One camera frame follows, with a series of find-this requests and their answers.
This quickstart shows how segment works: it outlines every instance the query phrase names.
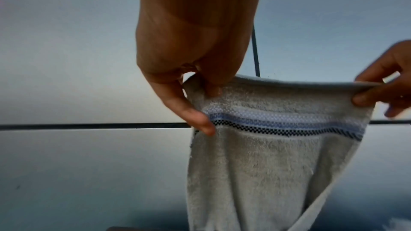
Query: towel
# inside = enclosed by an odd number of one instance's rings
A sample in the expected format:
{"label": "towel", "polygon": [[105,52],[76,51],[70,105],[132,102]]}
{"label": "towel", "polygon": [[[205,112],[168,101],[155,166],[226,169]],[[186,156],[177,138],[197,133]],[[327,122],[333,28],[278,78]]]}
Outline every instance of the towel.
{"label": "towel", "polygon": [[193,129],[187,178],[192,231],[306,231],[357,150],[372,107],[351,103],[373,83],[287,83],[235,77],[187,98],[216,126]]}

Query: black line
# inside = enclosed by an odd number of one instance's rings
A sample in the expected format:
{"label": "black line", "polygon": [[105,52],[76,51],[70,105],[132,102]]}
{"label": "black line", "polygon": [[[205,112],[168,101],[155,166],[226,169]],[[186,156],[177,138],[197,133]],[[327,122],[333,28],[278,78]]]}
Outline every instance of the black line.
{"label": "black line", "polygon": [[260,64],[258,62],[256,31],[253,26],[253,33],[251,34],[251,44],[253,45],[254,67],[256,68],[256,76],[260,77]]}
{"label": "black line", "polygon": [[[371,120],[372,125],[409,124],[411,120]],[[108,124],[8,124],[0,131],[17,130],[93,130],[93,129],[159,129],[190,128],[187,123],[108,123]]]}

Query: skin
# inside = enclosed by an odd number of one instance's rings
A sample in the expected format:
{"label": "skin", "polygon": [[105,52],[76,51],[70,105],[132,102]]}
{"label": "skin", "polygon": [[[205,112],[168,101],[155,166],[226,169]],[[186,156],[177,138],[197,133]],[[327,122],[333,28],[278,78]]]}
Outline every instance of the skin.
{"label": "skin", "polygon": [[[258,0],[140,0],[136,30],[137,65],[165,106],[207,135],[215,127],[195,110],[182,88],[184,73],[203,79],[210,97],[221,94],[240,68],[253,28]],[[382,82],[399,71],[391,83],[353,97],[358,106],[390,104],[387,117],[411,106],[411,41],[392,46],[358,77]]]}

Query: person's left hand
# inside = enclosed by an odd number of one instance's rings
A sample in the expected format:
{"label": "person's left hand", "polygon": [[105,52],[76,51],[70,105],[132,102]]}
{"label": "person's left hand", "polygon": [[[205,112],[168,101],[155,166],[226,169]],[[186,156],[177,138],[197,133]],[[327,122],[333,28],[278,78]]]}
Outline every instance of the person's left hand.
{"label": "person's left hand", "polygon": [[[399,72],[396,79],[384,83],[383,79]],[[384,83],[366,92],[355,95],[354,105],[374,106],[381,101],[390,105],[385,116],[393,118],[411,107],[411,40],[391,46],[375,62],[360,73],[355,81]]]}

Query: black and white checkered pattern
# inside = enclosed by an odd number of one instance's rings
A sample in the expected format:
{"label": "black and white checkered pattern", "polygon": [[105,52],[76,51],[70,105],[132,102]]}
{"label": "black and white checkered pattern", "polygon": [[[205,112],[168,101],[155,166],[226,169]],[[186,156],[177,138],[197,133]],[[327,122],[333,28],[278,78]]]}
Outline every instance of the black and white checkered pattern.
{"label": "black and white checkered pattern", "polygon": [[262,127],[254,127],[248,125],[241,125],[237,124],[228,120],[215,120],[212,122],[215,126],[225,126],[225,127],[232,127],[240,131],[250,132],[250,133],[260,133],[260,134],[268,134],[268,135],[276,135],[276,136],[286,136],[286,137],[293,137],[293,136],[315,136],[324,133],[334,133],[341,136],[345,136],[350,139],[354,139],[357,141],[362,140],[362,136],[355,134],[353,132],[349,132],[346,130],[338,129],[335,127],[328,127],[328,128],[321,128],[321,129],[314,129],[314,130],[301,130],[301,129],[280,129],[280,128],[262,128]]}

